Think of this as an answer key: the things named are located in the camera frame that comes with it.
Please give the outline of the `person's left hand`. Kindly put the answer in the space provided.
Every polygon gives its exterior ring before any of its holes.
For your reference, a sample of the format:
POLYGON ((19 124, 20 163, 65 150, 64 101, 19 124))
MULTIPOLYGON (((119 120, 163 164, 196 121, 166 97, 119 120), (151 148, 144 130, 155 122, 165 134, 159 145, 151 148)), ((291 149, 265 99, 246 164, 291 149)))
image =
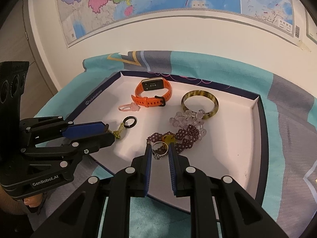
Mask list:
POLYGON ((11 198, 1 187, 0 197, 1 197, 1 210, 5 213, 10 213, 13 215, 24 215, 29 212, 26 208, 27 206, 30 208, 36 208, 41 206, 47 196, 47 192, 34 195, 28 198, 23 199, 23 202, 18 202, 11 198))

